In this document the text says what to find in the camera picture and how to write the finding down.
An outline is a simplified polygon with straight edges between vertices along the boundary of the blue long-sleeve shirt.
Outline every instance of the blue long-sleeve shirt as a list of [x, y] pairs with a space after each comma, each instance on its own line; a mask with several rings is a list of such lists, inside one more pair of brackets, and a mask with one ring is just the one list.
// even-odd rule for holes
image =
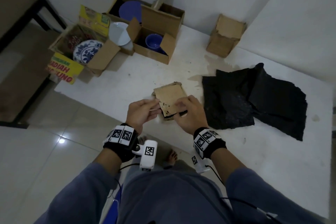
[[[91, 163], [51, 202], [35, 222], [99, 223], [112, 175]], [[277, 214], [281, 223], [321, 223], [283, 196], [248, 168], [234, 171], [226, 181], [228, 197], [247, 201]], [[123, 189], [118, 223], [273, 223], [262, 213], [236, 201], [232, 209], [220, 199], [219, 188], [198, 174], [163, 170], [144, 172]]]

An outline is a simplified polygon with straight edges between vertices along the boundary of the person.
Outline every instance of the person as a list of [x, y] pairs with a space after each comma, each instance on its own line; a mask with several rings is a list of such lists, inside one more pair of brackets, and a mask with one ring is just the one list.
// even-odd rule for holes
[[[123, 126], [140, 135], [143, 124], [161, 112], [158, 103], [157, 99], [131, 103]], [[186, 133], [196, 138], [208, 129], [203, 106], [194, 96], [181, 98], [176, 105], [187, 109], [184, 117], [174, 115]], [[222, 139], [210, 142], [202, 154], [216, 167], [231, 206], [210, 179], [183, 162], [174, 169], [177, 156], [172, 152], [169, 168], [133, 176], [129, 170], [117, 223], [321, 223], [242, 164]], [[117, 187], [122, 162], [133, 157], [126, 147], [106, 140], [97, 158], [61, 190], [35, 223], [99, 223], [107, 196]]]

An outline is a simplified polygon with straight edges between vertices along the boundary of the white bowl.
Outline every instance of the white bowl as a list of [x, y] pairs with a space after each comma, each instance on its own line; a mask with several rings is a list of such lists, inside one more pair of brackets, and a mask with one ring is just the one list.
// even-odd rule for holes
[[111, 23], [108, 30], [109, 39], [118, 46], [129, 43], [131, 39], [126, 31], [127, 26], [124, 22]]
[[73, 60], [86, 64], [93, 58], [102, 46], [103, 43], [97, 40], [87, 40], [81, 42], [73, 51]]

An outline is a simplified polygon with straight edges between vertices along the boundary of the white table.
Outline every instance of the white table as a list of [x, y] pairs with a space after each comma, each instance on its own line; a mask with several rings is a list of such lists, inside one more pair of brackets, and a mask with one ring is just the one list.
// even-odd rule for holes
[[[205, 51], [209, 36], [182, 26], [169, 65], [135, 53], [119, 53], [108, 69], [89, 82], [60, 82], [56, 91], [125, 121], [131, 102], [150, 98], [153, 89], [181, 82], [187, 94], [203, 100], [202, 75], [216, 69], [232, 71], [263, 62], [268, 74], [293, 82], [306, 95], [307, 121], [303, 141], [255, 119], [255, 125], [218, 131], [228, 149], [247, 167], [302, 207], [327, 218], [329, 214], [332, 96], [330, 85], [236, 47], [226, 58]], [[174, 121], [156, 118], [144, 132], [191, 152], [192, 137]]]

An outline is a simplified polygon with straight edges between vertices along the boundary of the floral plate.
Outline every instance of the floral plate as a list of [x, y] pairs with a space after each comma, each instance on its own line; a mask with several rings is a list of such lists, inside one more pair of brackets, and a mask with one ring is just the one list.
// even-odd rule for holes
[[102, 46], [103, 43], [97, 40], [87, 40], [81, 42], [73, 51], [73, 60], [86, 64], [93, 58]]

